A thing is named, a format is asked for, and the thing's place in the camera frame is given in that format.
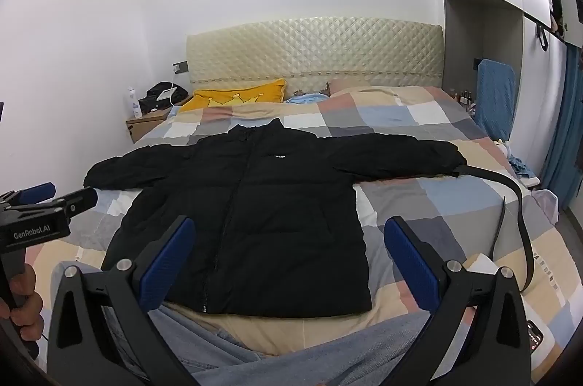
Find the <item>person's left hand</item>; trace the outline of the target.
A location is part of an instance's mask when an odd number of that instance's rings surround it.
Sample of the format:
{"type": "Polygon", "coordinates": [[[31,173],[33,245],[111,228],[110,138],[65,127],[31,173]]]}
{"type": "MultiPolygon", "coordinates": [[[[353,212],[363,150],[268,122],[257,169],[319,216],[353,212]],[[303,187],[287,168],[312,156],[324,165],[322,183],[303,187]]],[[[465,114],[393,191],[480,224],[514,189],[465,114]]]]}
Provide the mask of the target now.
{"type": "Polygon", "coordinates": [[[24,304],[15,309],[10,309],[4,300],[1,300],[0,316],[4,320],[12,320],[21,328],[20,334],[23,340],[35,342],[42,337],[44,320],[42,315],[43,300],[36,292],[36,273],[32,266],[24,264],[22,273],[18,273],[9,281],[11,292],[22,296],[24,304]]]}

